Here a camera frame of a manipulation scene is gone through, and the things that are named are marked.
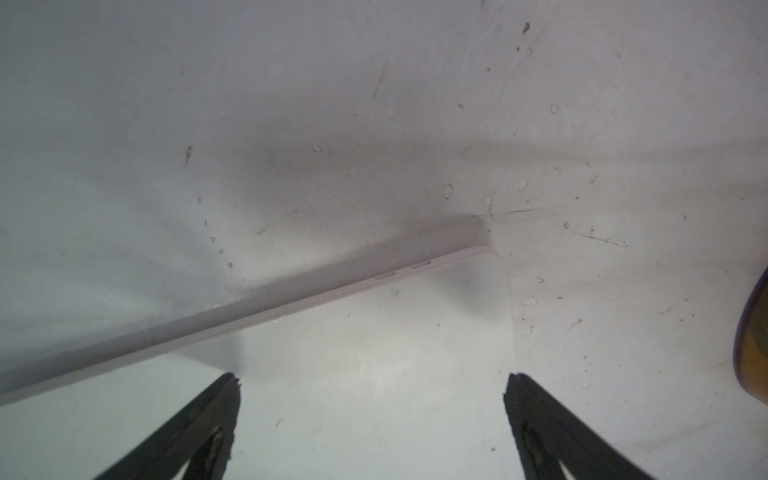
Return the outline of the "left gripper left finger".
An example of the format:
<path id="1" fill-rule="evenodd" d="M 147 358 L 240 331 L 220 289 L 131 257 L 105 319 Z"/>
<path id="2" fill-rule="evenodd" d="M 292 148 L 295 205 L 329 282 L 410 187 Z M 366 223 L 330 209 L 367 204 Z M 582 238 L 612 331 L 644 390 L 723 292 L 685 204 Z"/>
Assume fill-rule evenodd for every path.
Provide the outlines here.
<path id="1" fill-rule="evenodd" d="M 225 373 L 98 477 L 221 479 L 241 405 L 238 378 Z"/>

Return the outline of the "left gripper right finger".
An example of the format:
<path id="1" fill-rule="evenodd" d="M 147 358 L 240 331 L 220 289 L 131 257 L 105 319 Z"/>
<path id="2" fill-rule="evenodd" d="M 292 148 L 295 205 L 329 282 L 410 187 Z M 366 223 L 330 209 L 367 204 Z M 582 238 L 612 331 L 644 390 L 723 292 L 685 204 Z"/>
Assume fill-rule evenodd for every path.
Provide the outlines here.
<path id="1" fill-rule="evenodd" d="M 511 374 L 503 401 L 525 478 L 650 477 L 531 377 Z"/>

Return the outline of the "white laptop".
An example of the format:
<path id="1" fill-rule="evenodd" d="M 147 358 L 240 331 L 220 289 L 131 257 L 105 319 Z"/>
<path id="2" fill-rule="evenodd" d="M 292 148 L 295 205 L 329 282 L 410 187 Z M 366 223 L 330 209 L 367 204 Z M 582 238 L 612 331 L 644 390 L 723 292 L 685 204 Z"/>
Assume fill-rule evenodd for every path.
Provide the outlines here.
<path id="1" fill-rule="evenodd" d="M 225 373 L 229 479 L 519 479 L 509 279 L 437 257 L 5 395 L 5 479 L 90 479 Z"/>

